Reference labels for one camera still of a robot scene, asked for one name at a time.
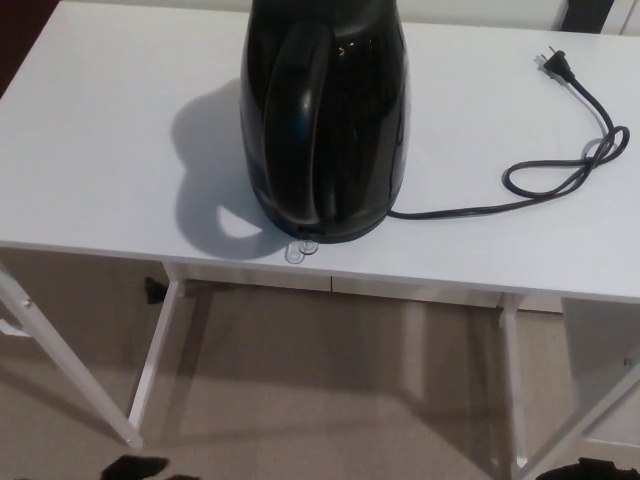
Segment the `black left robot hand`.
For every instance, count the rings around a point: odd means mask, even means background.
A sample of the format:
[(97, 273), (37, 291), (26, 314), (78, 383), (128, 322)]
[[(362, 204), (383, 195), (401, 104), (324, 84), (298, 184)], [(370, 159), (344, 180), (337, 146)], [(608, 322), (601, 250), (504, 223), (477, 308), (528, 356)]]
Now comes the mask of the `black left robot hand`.
[(143, 480), (155, 477), (169, 465), (166, 457), (122, 455), (100, 475), (101, 480)]

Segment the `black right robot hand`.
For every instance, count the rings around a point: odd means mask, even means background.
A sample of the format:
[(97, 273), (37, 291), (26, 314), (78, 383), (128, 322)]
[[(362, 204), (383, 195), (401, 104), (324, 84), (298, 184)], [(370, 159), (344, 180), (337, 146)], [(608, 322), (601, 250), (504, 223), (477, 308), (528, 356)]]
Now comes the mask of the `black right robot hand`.
[(577, 463), (558, 467), (538, 480), (639, 480), (636, 469), (618, 468), (613, 461), (582, 457)]

